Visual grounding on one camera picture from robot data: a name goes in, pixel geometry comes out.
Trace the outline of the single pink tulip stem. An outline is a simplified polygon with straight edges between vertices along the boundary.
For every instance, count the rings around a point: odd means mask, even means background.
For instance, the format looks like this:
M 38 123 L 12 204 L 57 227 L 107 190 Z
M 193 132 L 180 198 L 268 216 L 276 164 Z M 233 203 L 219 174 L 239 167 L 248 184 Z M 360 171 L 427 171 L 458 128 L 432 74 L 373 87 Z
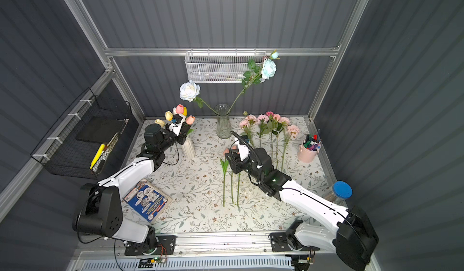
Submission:
M 234 173 L 230 171 L 230 196 L 232 200 L 232 204 L 234 204 Z

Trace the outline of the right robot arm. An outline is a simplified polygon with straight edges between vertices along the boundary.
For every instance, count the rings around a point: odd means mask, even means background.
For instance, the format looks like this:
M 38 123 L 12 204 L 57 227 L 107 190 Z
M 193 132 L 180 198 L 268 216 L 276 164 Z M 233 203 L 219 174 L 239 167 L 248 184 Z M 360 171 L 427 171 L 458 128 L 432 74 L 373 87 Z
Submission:
M 245 172 L 251 183 L 267 196 L 292 205 L 323 225 L 322 233 L 317 235 L 302 220 L 296 220 L 286 231 L 290 249 L 318 247 L 331 250 L 355 271 L 367 267 L 379 237 L 362 208 L 337 205 L 303 188 L 275 168 L 263 148 L 254 149 L 242 138 L 235 140 L 224 156 L 234 174 Z

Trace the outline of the large pink rose stem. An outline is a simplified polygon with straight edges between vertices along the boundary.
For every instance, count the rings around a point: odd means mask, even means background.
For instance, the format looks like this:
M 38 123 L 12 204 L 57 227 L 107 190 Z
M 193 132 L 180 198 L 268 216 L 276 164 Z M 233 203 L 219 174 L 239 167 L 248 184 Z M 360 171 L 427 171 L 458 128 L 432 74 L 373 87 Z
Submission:
M 282 117 L 279 114 L 272 114 L 270 116 L 272 123 L 272 134 L 275 136 L 275 167 L 279 166 L 279 140 L 280 134 L 289 126 L 290 119 Z

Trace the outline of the hot pink rose stem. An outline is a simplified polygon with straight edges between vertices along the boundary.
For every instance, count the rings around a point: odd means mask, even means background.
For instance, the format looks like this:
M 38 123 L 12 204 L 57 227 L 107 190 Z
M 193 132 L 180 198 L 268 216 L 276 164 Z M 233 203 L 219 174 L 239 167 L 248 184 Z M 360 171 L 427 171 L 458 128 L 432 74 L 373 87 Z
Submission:
M 270 149 L 271 149 L 270 157 L 273 158 L 273 150 L 274 150 L 273 135 L 274 135 L 274 131 L 276 130 L 278 120 L 276 120 L 275 113 L 272 111 L 267 111 L 265 115 L 268 117 L 267 132 L 269 133 L 269 140 L 270 140 Z

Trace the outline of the pink peony stem with bud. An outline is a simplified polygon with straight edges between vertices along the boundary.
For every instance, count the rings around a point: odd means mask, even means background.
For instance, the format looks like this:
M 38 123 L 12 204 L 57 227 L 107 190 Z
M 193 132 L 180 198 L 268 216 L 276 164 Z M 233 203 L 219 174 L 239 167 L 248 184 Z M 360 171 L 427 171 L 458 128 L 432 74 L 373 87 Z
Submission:
M 246 110 L 244 110 L 242 114 L 244 115 L 244 118 L 243 118 L 243 120 L 239 123 L 239 127 L 240 127 L 241 130 L 243 130 L 243 131 L 245 132 L 245 134 L 247 135 L 248 140 L 249 140 L 251 146 L 254 147 L 254 141 L 253 141 L 253 136 L 254 136 L 253 126 L 256 124 L 257 118 L 256 118 L 254 115 L 249 114 Z

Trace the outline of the pink carnation stem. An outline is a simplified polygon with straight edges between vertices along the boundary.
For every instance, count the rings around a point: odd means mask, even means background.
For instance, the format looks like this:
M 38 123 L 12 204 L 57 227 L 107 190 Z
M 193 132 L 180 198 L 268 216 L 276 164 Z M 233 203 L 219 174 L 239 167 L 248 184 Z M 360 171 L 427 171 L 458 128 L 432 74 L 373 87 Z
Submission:
M 259 128 L 259 131 L 257 132 L 258 137 L 259 137 L 259 145 L 260 147 L 262 146 L 262 137 L 264 134 L 268 133 L 268 122 L 269 122 L 269 116 L 266 114 L 259 115 L 257 117 L 257 125 Z

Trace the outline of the pale pink rose stem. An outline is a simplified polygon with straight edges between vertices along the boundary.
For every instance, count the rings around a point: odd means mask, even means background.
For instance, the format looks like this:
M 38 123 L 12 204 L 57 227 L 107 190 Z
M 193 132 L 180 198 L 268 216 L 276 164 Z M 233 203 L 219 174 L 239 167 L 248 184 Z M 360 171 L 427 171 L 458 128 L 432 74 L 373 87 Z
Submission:
M 284 143 L 283 143 L 283 151 L 282 151 L 282 164 L 280 170 L 283 171 L 285 166 L 285 156 L 287 148 L 290 144 L 290 141 L 294 138 L 297 138 L 298 134 L 300 133 L 300 129 L 298 126 L 292 124 L 286 126 L 285 133 L 284 133 Z

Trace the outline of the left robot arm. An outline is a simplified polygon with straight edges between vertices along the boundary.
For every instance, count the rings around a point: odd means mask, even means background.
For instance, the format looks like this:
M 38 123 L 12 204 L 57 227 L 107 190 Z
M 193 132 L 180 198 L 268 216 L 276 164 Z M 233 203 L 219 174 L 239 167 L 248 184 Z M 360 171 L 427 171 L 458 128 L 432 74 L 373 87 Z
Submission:
M 192 115 L 175 114 L 165 126 L 160 122 L 148 125 L 144 132 L 145 143 L 133 162 L 96 184 L 85 184 L 72 222 L 77 235 L 93 234 L 156 248 L 155 229 L 124 218 L 121 199 L 162 165 L 167 149 L 175 144 L 184 145 L 194 122 Z

